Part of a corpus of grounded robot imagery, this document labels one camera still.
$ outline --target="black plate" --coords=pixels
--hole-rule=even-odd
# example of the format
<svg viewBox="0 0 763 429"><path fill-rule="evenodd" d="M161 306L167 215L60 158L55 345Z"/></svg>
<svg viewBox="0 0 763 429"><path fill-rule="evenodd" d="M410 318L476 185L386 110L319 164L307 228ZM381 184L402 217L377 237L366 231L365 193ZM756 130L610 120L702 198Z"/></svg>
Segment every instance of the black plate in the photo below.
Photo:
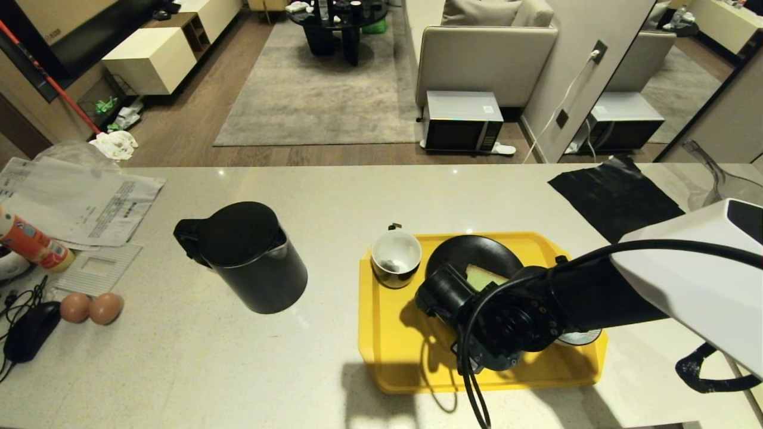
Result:
<svg viewBox="0 0 763 429"><path fill-rule="evenodd" d="M450 263L464 278L469 264L510 279L523 265L503 244L479 235L459 235L443 241L427 263L427 277L444 263Z"/></svg>

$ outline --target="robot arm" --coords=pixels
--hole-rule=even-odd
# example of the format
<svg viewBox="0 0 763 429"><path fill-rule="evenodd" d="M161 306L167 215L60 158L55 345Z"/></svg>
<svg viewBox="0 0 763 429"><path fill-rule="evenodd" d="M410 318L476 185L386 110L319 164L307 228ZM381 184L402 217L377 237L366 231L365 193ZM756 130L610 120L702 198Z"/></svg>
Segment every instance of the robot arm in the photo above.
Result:
<svg viewBox="0 0 763 429"><path fill-rule="evenodd" d="M459 333L459 370L475 414L475 368L511 368L518 353L541 351L565 333L667 317L707 340L676 366L690 387L728 392L760 383L763 208L724 200L558 262L525 267L479 292L446 264L417 291L418 308ZM716 348L754 375L699 379L702 360Z"/></svg>

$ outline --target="electric kettle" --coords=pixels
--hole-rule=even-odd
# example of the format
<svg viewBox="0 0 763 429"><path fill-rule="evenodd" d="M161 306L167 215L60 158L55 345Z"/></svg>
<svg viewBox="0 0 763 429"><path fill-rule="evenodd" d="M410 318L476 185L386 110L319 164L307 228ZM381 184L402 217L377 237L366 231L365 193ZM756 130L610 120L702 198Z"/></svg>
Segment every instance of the electric kettle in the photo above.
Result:
<svg viewBox="0 0 763 429"><path fill-rule="evenodd" d="M207 219L184 219L173 234L188 257L212 268L254 312L289 308L307 285L307 268L267 205L237 202Z"/></svg>

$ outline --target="egg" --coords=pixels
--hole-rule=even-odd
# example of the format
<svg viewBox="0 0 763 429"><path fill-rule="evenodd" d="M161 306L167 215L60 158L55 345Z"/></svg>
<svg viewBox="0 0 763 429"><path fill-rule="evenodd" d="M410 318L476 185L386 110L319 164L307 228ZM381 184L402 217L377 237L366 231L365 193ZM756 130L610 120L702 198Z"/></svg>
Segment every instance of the egg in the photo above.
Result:
<svg viewBox="0 0 763 429"><path fill-rule="evenodd" d="M61 318L72 323L79 323L88 318L90 312L90 297L84 293L70 293L59 307Z"/></svg>
<svg viewBox="0 0 763 429"><path fill-rule="evenodd" d="M97 324L110 324L124 307L121 296L113 293L100 295L90 303L90 320Z"/></svg>

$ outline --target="orange bottle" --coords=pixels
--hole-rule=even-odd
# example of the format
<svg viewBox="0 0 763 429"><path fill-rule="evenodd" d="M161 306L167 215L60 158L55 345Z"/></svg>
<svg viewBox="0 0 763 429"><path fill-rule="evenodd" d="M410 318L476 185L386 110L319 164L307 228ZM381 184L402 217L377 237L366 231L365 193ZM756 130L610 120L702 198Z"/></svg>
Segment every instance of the orange bottle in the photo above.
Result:
<svg viewBox="0 0 763 429"><path fill-rule="evenodd" d="M0 244L33 263L60 273L74 262L74 253L16 214L0 206Z"/></svg>

